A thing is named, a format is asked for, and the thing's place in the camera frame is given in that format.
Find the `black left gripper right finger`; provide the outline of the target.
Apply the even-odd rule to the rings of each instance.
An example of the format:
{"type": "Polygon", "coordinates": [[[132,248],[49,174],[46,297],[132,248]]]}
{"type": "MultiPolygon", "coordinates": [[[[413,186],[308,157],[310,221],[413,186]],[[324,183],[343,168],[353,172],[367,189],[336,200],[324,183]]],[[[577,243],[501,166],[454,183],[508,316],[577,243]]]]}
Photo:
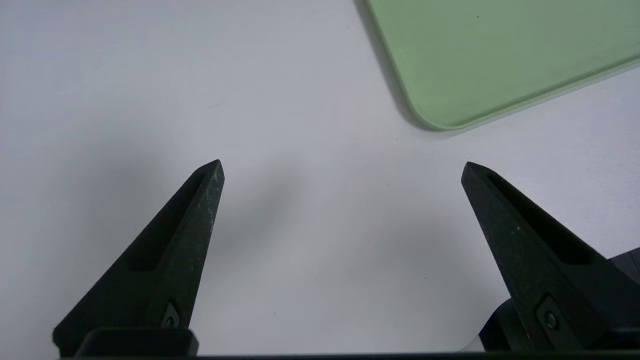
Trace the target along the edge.
{"type": "Polygon", "coordinates": [[[606,259],[475,162],[461,184],[510,295],[478,334],[485,351],[639,350],[638,249],[606,259]]]}

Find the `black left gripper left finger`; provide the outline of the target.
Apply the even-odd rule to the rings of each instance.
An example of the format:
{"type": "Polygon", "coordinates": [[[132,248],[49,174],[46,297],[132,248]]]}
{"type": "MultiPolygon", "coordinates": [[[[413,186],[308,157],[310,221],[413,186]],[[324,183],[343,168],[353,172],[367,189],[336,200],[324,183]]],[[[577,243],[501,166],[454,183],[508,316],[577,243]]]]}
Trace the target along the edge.
{"type": "Polygon", "coordinates": [[[222,162],[192,173],[55,326],[62,357],[193,357],[189,325],[225,182],[222,162]]]}

